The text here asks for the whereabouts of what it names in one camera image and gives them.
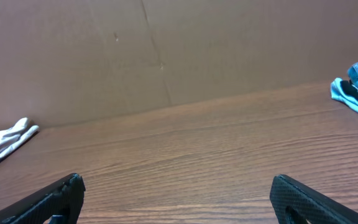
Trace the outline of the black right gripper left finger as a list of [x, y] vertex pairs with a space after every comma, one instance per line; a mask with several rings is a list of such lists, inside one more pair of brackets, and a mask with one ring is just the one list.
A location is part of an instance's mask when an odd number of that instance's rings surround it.
[[0, 210], [0, 224], [76, 224], [85, 197], [82, 176], [69, 174]]

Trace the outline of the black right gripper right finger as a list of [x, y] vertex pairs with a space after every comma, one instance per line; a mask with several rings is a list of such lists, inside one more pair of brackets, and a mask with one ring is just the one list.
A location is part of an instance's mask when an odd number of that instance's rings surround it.
[[358, 213], [287, 176], [273, 178], [270, 201], [279, 224], [358, 224]]

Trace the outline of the beige cotton shorts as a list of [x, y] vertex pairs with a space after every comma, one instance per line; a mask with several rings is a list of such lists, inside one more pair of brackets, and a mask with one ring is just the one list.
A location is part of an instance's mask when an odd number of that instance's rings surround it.
[[39, 126], [29, 118], [22, 118], [9, 129], [0, 131], [0, 162], [36, 135]]

